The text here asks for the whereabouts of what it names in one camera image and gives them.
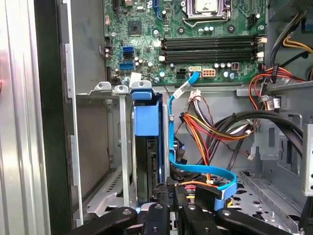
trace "sata port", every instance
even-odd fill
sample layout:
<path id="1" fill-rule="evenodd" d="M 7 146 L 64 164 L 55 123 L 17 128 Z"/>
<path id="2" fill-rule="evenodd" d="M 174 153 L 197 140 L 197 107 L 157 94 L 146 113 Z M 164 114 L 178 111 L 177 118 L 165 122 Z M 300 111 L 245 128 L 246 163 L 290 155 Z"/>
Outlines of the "sata port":
<path id="1" fill-rule="evenodd" d="M 131 52 L 123 53 L 123 57 L 124 58 L 133 58 L 134 57 L 134 53 L 131 53 Z"/>
<path id="2" fill-rule="evenodd" d="M 189 72 L 201 71 L 201 66 L 189 67 Z"/>
<path id="3" fill-rule="evenodd" d="M 134 47 L 123 47 L 122 52 L 124 53 L 134 53 Z"/>

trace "ram slot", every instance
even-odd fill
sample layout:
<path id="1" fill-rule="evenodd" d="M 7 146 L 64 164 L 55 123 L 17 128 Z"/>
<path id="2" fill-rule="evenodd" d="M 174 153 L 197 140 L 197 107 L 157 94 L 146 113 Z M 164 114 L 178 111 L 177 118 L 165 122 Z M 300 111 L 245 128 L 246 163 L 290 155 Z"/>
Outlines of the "ram slot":
<path id="1" fill-rule="evenodd" d="M 255 53 L 251 50 L 242 51 L 168 51 L 165 54 L 166 63 L 188 62 L 243 62 L 254 61 Z"/>
<path id="2" fill-rule="evenodd" d="M 210 48 L 243 48 L 253 47 L 255 40 L 251 37 L 235 38 L 191 38 L 191 39 L 164 39 L 162 41 L 163 50 L 191 50 L 191 49 L 210 49 Z"/>

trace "integrated circuit chip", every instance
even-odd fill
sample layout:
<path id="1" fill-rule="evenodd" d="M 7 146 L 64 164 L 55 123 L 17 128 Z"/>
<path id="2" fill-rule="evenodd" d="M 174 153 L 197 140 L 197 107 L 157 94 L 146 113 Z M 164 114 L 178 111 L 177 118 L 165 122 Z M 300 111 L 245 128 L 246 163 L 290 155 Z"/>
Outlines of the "integrated circuit chip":
<path id="1" fill-rule="evenodd" d="M 142 22 L 141 21 L 128 21 L 128 36 L 142 35 Z"/>

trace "black wire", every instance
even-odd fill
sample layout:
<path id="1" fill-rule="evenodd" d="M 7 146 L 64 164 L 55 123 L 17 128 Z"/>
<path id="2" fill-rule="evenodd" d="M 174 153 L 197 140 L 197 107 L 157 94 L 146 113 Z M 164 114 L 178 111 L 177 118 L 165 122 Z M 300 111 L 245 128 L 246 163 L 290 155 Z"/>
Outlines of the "black wire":
<path id="1" fill-rule="evenodd" d="M 291 59 L 289 59 L 288 61 L 286 61 L 285 63 L 281 64 L 280 67 L 284 68 L 287 65 L 289 65 L 290 63 L 292 63 L 293 61 L 299 59 L 300 57 L 307 59 L 309 56 L 309 52 L 308 51 L 304 51 L 302 53 L 297 54 L 296 56 L 292 57 Z"/>

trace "gray metal panel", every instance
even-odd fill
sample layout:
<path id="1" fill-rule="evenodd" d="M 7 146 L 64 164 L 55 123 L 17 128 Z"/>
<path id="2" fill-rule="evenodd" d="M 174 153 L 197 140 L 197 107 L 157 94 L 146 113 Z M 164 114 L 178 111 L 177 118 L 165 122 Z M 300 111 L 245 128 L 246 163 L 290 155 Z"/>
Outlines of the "gray metal panel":
<path id="1" fill-rule="evenodd" d="M 0 41 L 0 233 L 48 235 L 33 1 L 0 2 Z"/>
<path id="2" fill-rule="evenodd" d="M 108 113 L 102 100 L 77 104 L 78 144 L 82 196 L 106 175 L 110 163 L 108 156 Z"/>
<path id="3" fill-rule="evenodd" d="M 89 93 L 105 81 L 103 0 L 71 1 L 76 93 Z"/>

